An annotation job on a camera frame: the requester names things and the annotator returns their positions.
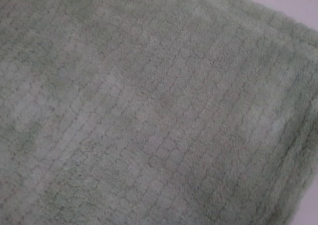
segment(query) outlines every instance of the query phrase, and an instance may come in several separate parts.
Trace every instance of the textured fabric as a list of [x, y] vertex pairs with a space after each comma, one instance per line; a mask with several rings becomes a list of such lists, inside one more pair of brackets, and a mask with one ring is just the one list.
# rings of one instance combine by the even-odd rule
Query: textured fabric
[[0, 224], [286, 225], [317, 92], [249, 0], [0, 0]]

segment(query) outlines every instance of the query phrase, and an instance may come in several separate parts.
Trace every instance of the fleece blanket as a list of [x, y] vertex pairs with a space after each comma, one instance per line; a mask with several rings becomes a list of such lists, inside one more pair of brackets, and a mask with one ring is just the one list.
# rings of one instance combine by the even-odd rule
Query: fleece blanket
[[0, 0], [0, 224], [287, 225], [317, 93], [249, 0]]

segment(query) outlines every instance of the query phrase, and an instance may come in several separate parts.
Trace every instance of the light green blanket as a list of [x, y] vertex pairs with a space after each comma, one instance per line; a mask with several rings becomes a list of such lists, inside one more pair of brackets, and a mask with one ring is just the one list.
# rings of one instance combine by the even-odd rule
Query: light green blanket
[[0, 0], [0, 224], [287, 225], [317, 92], [249, 0]]

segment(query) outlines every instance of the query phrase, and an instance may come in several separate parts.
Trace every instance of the plush fabric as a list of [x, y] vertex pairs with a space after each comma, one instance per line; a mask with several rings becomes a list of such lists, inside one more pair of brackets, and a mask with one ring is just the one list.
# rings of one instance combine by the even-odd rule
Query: plush fabric
[[0, 0], [0, 224], [287, 225], [317, 92], [249, 0]]

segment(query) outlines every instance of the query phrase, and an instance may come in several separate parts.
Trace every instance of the microfiber cloth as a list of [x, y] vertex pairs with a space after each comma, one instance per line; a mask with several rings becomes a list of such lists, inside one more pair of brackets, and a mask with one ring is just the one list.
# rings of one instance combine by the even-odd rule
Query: microfiber cloth
[[0, 0], [1, 225], [287, 225], [317, 116], [318, 33], [250, 0]]

